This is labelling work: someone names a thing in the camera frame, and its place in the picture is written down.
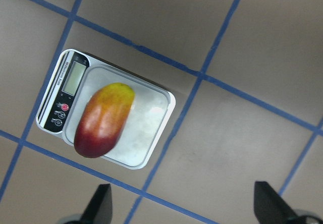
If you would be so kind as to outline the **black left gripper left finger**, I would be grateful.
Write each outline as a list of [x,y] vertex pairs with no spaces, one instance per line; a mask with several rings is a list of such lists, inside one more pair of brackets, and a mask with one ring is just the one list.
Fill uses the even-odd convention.
[[100,184],[85,208],[80,222],[109,224],[112,222],[112,217],[113,203],[111,185]]

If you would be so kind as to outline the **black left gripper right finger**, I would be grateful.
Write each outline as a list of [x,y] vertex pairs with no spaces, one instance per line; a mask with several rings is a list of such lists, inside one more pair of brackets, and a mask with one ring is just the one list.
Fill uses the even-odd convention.
[[254,183],[253,210],[261,224],[306,223],[265,181]]

